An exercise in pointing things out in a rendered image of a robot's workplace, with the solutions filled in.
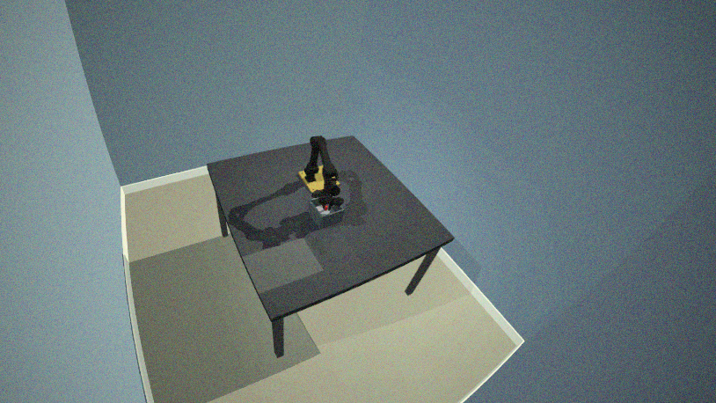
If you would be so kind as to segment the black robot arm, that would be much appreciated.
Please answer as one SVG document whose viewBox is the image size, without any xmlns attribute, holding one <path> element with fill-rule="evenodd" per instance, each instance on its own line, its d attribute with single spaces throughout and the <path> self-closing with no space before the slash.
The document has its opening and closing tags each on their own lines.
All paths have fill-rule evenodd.
<svg viewBox="0 0 716 403">
<path fill-rule="evenodd" d="M 324 178 L 324 188 L 327 189 L 330 193 L 326 194 L 325 191 L 323 191 L 323 193 L 318 197 L 318 203 L 323 205 L 330 204 L 331 195 L 336 196 L 340 193 L 340 188 L 336 184 L 336 181 L 338 181 L 339 177 L 337 170 L 328 156 L 328 149 L 326 147 L 326 140 L 324 137 L 312 136 L 310 139 L 310 145 L 312 147 L 311 160 L 307 164 L 306 168 L 304 168 L 304 172 L 306 174 L 306 176 L 304 177 L 308 182 L 316 180 L 315 173 L 318 173 L 319 171 L 318 154 L 320 152 L 323 161 L 322 175 Z M 334 176 L 335 178 L 332 178 Z"/>
</svg>

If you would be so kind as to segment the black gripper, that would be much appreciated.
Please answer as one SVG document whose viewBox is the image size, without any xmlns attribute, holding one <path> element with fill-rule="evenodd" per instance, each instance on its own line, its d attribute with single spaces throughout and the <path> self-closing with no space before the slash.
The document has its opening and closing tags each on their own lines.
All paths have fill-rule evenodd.
<svg viewBox="0 0 716 403">
<path fill-rule="evenodd" d="M 322 191 L 325 191 L 326 194 L 330 193 L 330 192 L 329 192 L 327 189 L 325 189 L 325 188 L 323 188 Z M 312 197 L 313 197 L 313 198 L 319 197 L 319 196 L 322 194 L 322 191 L 316 189 L 316 190 L 312 193 Z M 335 206 L 338 206 L 338 207 L 339 207 L 343 202 L 344 202 L 344 199 L 343 199 L 343 198 L 340 198 L 340 197 L 335 198 L 335 197 L 332 197 L 332 195 L 331 195 L 331 202 L 330 202 L 330 204 L 329 204 L 328 211 L 331 209 L 332 205 L 335 205 Z M 325 205 L 322 204 L 322 207 L 323 207 L 323 209 L 325 209 Z"/>
</svg>

